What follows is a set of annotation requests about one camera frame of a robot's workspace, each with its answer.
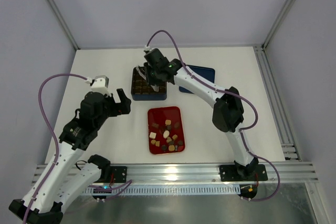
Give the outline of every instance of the black mounting plate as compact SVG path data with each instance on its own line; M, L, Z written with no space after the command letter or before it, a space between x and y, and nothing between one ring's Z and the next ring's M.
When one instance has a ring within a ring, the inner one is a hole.
M265 166L258 164L255 169L255 173L249 176L247 179L244 179L244 181L256 181L255 174L258 175L259 181L268 180ZM241 176L238 174L237 167L235 165L220 165L219 175L221 176L222 182L241 182L243 181Z
M111 166L114 183L125 183L127 181L127 167L126 166Z

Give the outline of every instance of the white vent grille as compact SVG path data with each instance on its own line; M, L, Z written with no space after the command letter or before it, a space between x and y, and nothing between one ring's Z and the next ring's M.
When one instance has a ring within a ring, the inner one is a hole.
M83 196L113 196L121 189L110 193L98 193L93 188L87 188ZM239 185L131 185L121 196L179 196L179 195L227 195L240 194Z

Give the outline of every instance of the black cable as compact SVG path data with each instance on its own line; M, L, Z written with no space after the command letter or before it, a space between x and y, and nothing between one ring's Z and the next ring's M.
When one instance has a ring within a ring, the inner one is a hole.
M76 163L75 163L75 166L77 167L77 169L79 169L79 170L81 170L81 168L79 168L79 166L78 166L78 162L84 162L84 163L87 163L85 160L79 160L79 161L77 161Z

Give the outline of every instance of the gray floor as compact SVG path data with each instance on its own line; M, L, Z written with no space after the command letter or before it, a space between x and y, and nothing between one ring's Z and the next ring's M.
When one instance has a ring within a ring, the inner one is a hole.
M258 197L274 189L274 184L259 185ZM304 184L283 184L276 197L264 202L223 195L122 197L97 204L91 197L79 197L68 210L74 212L66 214L62 224L317 223Z

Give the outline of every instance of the blue tray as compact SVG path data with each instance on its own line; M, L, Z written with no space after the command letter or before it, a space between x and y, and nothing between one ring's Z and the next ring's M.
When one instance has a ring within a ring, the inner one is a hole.
M199 74L203 78L207 79L208 81L214 83L215 82L215 69L213 68L205 68L199 66L188 65L195 73ZM192 94L188 89L179 87L179 90L183 93Z

